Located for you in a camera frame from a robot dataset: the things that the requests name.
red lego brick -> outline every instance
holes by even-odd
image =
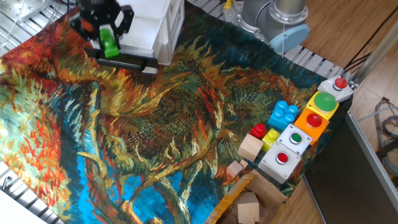
[[[267,134],[266,126],[259,123],[250,131],[250,135],[257,139],[263,139],[263,137]]]

green button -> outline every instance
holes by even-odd
[[[292,140],[295,142],[300,142],[301,141],[301,136],[297,133],[292,134]]]
[[[319,93],[314,99],[315,105],[323,111],[332,111],[336,108],[337,101],[330,93]]]

sunflower painting tapestry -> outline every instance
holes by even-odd
[[[0,159],[65,223],[203,223],[239,179],[226,168],[245,135],[279,100],[302,110],[324,80],[188,2],[157,75],[99,66],[83,47],[66,15],[0,59]]]

green block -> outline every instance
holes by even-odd
[[[102,28],[99,31],[102,46],[105,51],[105,57],[114,57],[119,55],[119,49],[111,35],[111,31],[107,28]]]

wooden cube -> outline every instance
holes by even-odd
[[[242,170],[242,166],[236,161],[231,163],[226,169],[227,173],[229,173],[232,177],[236,177],[236,175],[238,175]]]
[[[236,203],[238,204],[238,223],[260,221],[260,205],[255,193],[240,193]]]
[[[248,162],[246,162],[244,159],[241,160],[240,164],[243,169],[246,169],[246,167],[249,165]]]
[[[254,162],[263,144],[261,140],[247,134],[239,147],[238,154]]]

